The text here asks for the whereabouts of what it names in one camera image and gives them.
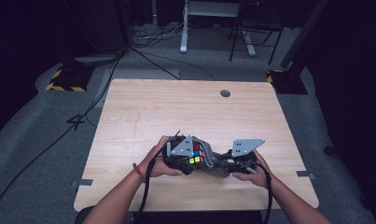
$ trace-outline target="black wire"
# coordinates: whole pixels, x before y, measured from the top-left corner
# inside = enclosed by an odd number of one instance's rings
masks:
[[[206,74],[208,74],[208,76],[210,76],[212,78],[213,81],[215,81],[215,78],[209,73],[207,72],[207,70],[197,66],[197,65],[194,65],[192,63],[185,63],[185,62],[182,62],[182,61],[178,61],[178,60],[175,60],[175,59],[171,59],[171,58],[167,58],[167,57],[162,57],[162,56],[159,56],[159,55],[156,55],[156,54],[152,54],[152,53],[145,53],[145,52],[141,52],[142,54],[148,54],[148,55],[152,55],[154,57],[158,57],[158,58],[163,58],[163,59],[167,59],[167,60],[170,60],[170,61],[173,61],[173,62],[177,62],[177,63],[184,63],[184,64],[187,64],[187,65],[190,65],[190,66],[193,66],[193,67],[197,67],[199,69],[201,69],[202,71],[204,71]]]
[[[150,174],[152,173],[152,170],[153,170],[153,167],[155,166],[155,163],[156,163],[156,159],[157,157],[159,156],[159,154],[164,150],[164,147],[166,146],[166,144],[164,144],[161,149],[156,153],[156,155],[152,158],[152,160],[150,160],[149,164],[147,165],[147,169],[146,169],[146,176],[145,176],[145,190],[144,190],[144,196],[142,198],[142,202],[141,202],[141,206],[137,212],[137,214],[135,215],[135,217],[133,218],[133,223],[139,223],[139,218],[142,214],[142,212],[144,211],[144,207],[145,207],[145,203],[146,203],[146,198],[147,198],[147,194],[149,193],[149,180],[150,180]]]
[[[38,158],[40,158],[45,152],[47,152],[49,149],[51,149],[54,145],[56,145],[56,143],[58,143],[67,133],[69,133],[69,131],[71,131],[75,125],[77,125],[84,117],[86,117],[86,115],[94,108],[94,106],[100,101],[100,99],[103,97],[106,89],[108,88],[109,86],[109,83],[110,81],[112,80],[112,76],[113,76],[113,73],[115,72],[115,68],[118,64],[118,62],[120,61],[121,57],[124,55],[124,51],[122,51],[122,53],[120,54],[120,56],[118,57],[118,60],[117,62],[115,63],[113,69],[112,69],[112,72],[109,76],[109,79],[108,81],[106,82],[106,85],[102,91],[102,93],[91,103],[91,105],[89,106],[89,108],[86,110],[86,112],[82,115],[82,116],[79,116],[77,121],[72,124],[64,133],[62,133],[55,141],[53,141],[48,147],[46,147],[44,150],[42,150],[36,157],[34,157],[30,162],[28,162],[14,177],[13,179],[9,182],[9,184],[7,185],[7,187],[2,191],[1,195],[0,195],[0,202],[2,201],[2,199],[4,198],[5,194],[7,193],[7,191],[9,190],[9,188],[13,185],[13,183],[16,181],[17,178],[19,178],[19,176],[25,171],[28,169],[28,167],[30,167]]]
[[[140,51],[136,50],[135,48],[131,47],[131,49],[135,52],[137,52],[139,55],[141,55],[142,57],[144,57],[145,59],[147,59],[150,63],[153,63],[155,66],[157,66],[158,68],[160,68],[161,70],[163,70],[164,72],[170,74],[171,76],[173,76],[174,78],[176,78],[177,80],[180,80],[179,77],[175,76],[174,74],[172,74],[171,72],[167,71],[165,68],[161,67],[160,65],[154,63],[152,60],[148,59],[147,56],[145,56],[143,53],[141,53]]]
[[[180,30],[181,28],[180,27],[177,27],[174,28],[173,30]],[[134,39],[134,43],[132,44],[134,47],[136,48],[148,48],[148,47],[153,47],[155,45],[157,45],[158,43],[160,43],[161,41],[163,40],[169,40],[169,39],[172,39],[174,37],[176,37],[177,35],[181,35],[182,33],[177,33],[175,35],[170,35],[170,33],[168,35],[165,35],[165,32],[162,32],[160,34],[157,34],[157,35],[153,35],[147,39],[146,41],[146,44],[138,44],[138,43],[135,43],[135,39]]]
[[[272,212],[272,177],[270,176],[269,172],[264,168],[264,166],[260,163],[257,163],[257,166],[259,166],[263,171],[264,175],[266,176],[266,183],[267,183],[267,191],[269,195],[269,203],[267,204],[267,212],[266,217],[264,219],[264,224],[269,223],[270,219],[270,213]]]
[[[85,117],[86,117],[86,121],[87,121],[89,124],[91,124],[91,126],[94,126],[94,127],[97,128],[97,125],[93,124],[93,123],[89,120],[88,115],[86,115]]]

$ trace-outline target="red bracelet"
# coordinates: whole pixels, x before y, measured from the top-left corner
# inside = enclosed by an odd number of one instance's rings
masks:
[[[134,168],[134,171],[139,174],[139,177],[141,178],[141,182],[142,183],[145,183],[145,177],[144,175],[141,173],[139,167],[137,166],[137,164],[135,162],[132,163],[132,168]]]

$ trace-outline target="forearm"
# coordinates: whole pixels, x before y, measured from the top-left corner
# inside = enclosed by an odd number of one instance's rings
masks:
[[[292,224],[330,223],[330,221],[301,199],[277,177],[272,177],[272,194]]]
[[[141,184],[140,176],[130,172],[94,206],[84,223],[121,223]]]

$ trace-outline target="person's left hand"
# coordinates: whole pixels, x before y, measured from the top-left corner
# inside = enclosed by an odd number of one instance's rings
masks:
[[[146,174],[146,168],[147,168],[147,165],[149,164],[149,162],[159,152],[159,150],[164,146],[164,144],[167,143],[167,141],[168,141],[168,137],[163,136],[159,140],[158,144],[155,145],[152,149],[150,149],[150,151],[147,153],[146,157],[141,161],[141,163],[139,163],[139,168],[140,168],[143,175]],[[158,176],[161,176],[161,175],[175,176],[175,175],[182,175],[182,174],[183,174],[182,171],[171,169],[170,167],[168,167],[164,163],[164,161],[161,157],[157,157],[156,163],[153,166],[153,170],[150,173],[150,177],[158,177]]]

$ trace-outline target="desk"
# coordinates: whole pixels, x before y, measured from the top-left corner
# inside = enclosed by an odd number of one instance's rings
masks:
[[[220,92],[228,90],[230,97]],[[269,83],[114,79],[111,83],[80,186],[75,209],[97,204],[157,144],[160,136],[195,135],[213,151],[225,153],[234,139],[263,138],[258,151],[272,171],[301,198],[316,207],[309,177]],[[139,209],[145,186],[135,194]],[[150,181],[146,211],[266,209],[267,190],[229,176],[200,171]],[[279,208],[274,201],[273,208]]]
[[[184,28],[181,38],[181,53],[188,52],[188,16],[216,16],[216,17],[237,17],[240,3],[221,3],[185,0],[184,7]],[[243,32],[243,38],[250,56],[257,55],[254,46],[251,45],[249,32]]]

